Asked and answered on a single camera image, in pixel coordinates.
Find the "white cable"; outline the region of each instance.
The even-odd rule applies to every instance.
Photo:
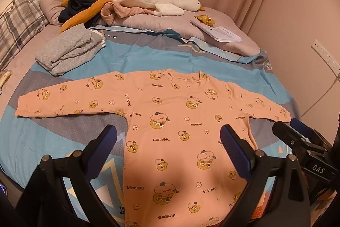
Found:
[[[338,77],[334,80],[332,86],[311,107],[309,107],[307,111],[301,115],[301,117],[303,117],[310,109],[312,109],[330,91],[330,89],[333,88],[338,80],[340,81],[340,74],[338,74]]]

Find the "pajama top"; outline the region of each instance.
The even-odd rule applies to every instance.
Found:
[[[230,124],[257,149],[249,117],[290,121],[263,95],[203,72],[111,72],[42,88],[19,98],[17,116],[116,113],[124,149],[125,222],[129,227],[197,227],[222,221],[243,191],[220,142]]]

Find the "folded gray clothing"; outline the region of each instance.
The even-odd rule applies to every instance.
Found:
[[[90,61],[103,47],[103,37],[78,24],[51,39],[35,59],[52,75],[59,76]]]

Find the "pink wall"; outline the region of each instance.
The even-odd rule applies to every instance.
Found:
[[[301,113],[322,96],[335,75],[311,48],[318,40],[340,63],[340,0],[263,0],[248,35],[269,53],[273,71]],[[340,84],[303,121],[331,143],[338,127]]]

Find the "paper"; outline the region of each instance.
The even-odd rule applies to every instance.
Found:
[[[213,37],[218,42],[241,42],[241,37],[237,36],[235,33],[231,32],[230,30],[226,29],[223,26],[217,27],[209,27],[203,24],[199,24],[194,22],[193,20],[190,21],[192,24],[206,32],[208,35]]]

